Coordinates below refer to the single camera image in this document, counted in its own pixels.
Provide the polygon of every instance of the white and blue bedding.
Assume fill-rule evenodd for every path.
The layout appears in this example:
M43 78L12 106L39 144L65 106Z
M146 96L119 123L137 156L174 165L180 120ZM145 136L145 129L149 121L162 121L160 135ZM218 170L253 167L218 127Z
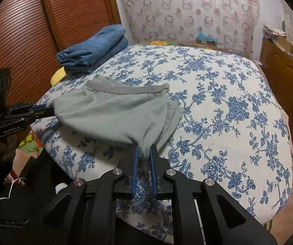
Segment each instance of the white and blue bedding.
M260 223L291 195L287 128L255 64L237 55L179 46L129 47L94 73L65 79L39 101L81 88L96 73L130 86L170 85L169 97L185 112L161 152L189 178L213 178ZM55 117L32 125L50 156L72 178L99 178L127 151L84 137ZM135 228L173 243L170 201L150 195L148 170L139 170L133 201L118 201L117 215Z

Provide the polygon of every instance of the white wall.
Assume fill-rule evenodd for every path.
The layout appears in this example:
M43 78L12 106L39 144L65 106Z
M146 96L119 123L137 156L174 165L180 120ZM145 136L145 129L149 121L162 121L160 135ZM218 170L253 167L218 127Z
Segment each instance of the white wall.
M260 17L255 26L253 35L253 52L256 60L260 59L263 24L268 24L272 27L282 29L284 20L284 10L280 0L259 0L260 1Z
M134 41L134 39L132 37L131 31L130 31L129 26L128 26L128 21L127 21L127 17L126 17L124 7L123 7L123 3L122 3L121 0L116 0L116 2L117 2L118 11L119 11L120 19L121 19L121 24L126 29L125 37L128 39L128 45L132 46L132 45L135 44L135 41Z

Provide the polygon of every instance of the white cord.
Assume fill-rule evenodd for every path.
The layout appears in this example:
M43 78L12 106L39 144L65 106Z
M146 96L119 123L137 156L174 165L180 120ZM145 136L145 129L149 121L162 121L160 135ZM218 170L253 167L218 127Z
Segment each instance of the white cord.
M1 197L0 200L4 200L4 199L10 199L10 194L11 194L11 190L12 190L12 187L14 185L14 183L18 180L23 180L23 179L26 179L26 178L18 178L16 180L14 180L12 183L11 183L11 186L10 186L10 191L9 191L9 194L8 194L8 197Z

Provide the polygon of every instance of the metal screw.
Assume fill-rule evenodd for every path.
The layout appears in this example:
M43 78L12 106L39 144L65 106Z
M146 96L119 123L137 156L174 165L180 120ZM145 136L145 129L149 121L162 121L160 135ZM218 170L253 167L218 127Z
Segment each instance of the metal screw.
M84 184L84 180L82 178L78 178L78 179L74 180L75 186L81 186L83 184Z
M122 174L123 170L121 168L114 168L113 169L113 174L115 175L120 175Z
M174 169L170 168L170 169L166 170L166 173L169 176L174 176L176 174L176 171Z
M214 180L213 180L213 179L209 179L209 178L207 178L207 179L205 180L205 183L206 183L206 185L212 186L212 185L214 185Z

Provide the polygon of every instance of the louvered wooden door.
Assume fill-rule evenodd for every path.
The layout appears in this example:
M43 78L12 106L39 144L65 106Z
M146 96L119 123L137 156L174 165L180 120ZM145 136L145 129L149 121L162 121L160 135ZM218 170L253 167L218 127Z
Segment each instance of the louvered wooden door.
M36 102L60 68L58 51L119 23L116 0L3 0L0 69L12 68L7 102Z

